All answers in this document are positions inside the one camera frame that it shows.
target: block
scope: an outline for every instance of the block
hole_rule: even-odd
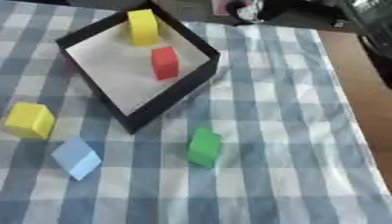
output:
[[[198,128],[189,145],[187,158],[198,165],[211,168],[220,154],[220,147],[220,135],[213,133],[210,129]]]
[[[179,60],[171,46],[152,49],[151,64],[159,81],[179,76]]]
[[[79,136],[68,138],[52,153],[52,157],[77,180],[84,179],[101,163],[96,152]]]
[[[47,106],[31,102],[17,102],[5,120],[5,129],[23,138],[47,139],[54,124],[54,116]]]
[[[135,46],[154,45],[158,42],[158,23],[152,10],[128,11],[130,38]]]

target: table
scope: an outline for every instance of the table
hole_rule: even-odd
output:
[[[57,117],[48,141],[0,133],[0,223],[391,223],[316,31],[187,23],[220,50],[220,78],[130,136],[53,43],[110,13],[0,2],[0,109]],[[185,160],[199,126],[222,134],[213,169]],[[80,182],[50,156],[70,135],[103,160]]]

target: red cube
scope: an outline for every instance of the red cube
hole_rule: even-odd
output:
[[[179,60],[171,46],[152,49],[151,61],[159,81],[179,76]]]

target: white paper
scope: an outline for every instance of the white paper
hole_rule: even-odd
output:
[[[134,46],[124,22],[66,49],[126,116],[208,61],[169,25],[158,20],[158,26],[156,45]],[[171,46],[177,53],[178,78],[156,79],[151,50],[162,46]]]

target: yellow cube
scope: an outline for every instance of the yellow cube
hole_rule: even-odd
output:
[[[5,120],[5,128],[11,134],[24,138],[47,139],[54,116],[42,104],[17,102]]]
[[[128,12],[130,37],[135,46],[153,45],[158,42],[158,23],[152,10]]]

